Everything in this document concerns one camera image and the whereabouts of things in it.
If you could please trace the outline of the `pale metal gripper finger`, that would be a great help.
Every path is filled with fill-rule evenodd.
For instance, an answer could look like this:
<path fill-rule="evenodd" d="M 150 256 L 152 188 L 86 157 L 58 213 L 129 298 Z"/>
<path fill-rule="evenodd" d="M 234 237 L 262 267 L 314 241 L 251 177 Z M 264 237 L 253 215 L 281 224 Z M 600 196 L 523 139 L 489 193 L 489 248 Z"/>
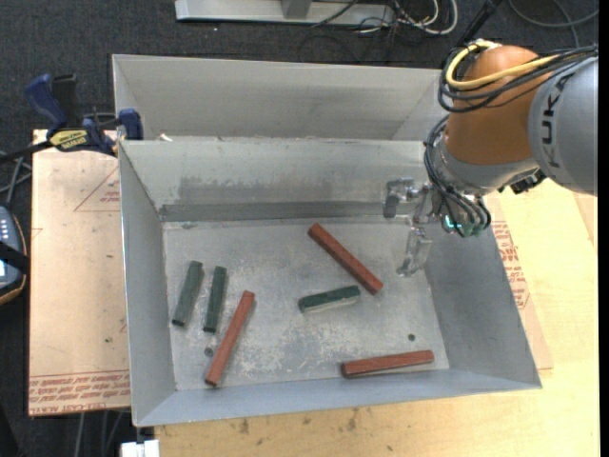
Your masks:
<path fill-rule="evenodd" d="M 397 268 L 397 273 L 401 276 L 411 276 L 424 268 L 432 243 L 433 241 L 427 237 L 424 228 L 411 228 L 407 238 L 405 257 Z"/>
<path fill-rule="evenodd" d="M 383 201 L 383 217 L 392 219 L 397 215 L 401 202 L 412 201 L 420 196 L 421 191 L 415 186 L 414 179 L 406 176 L 386 183 L 386 195 Z"/>

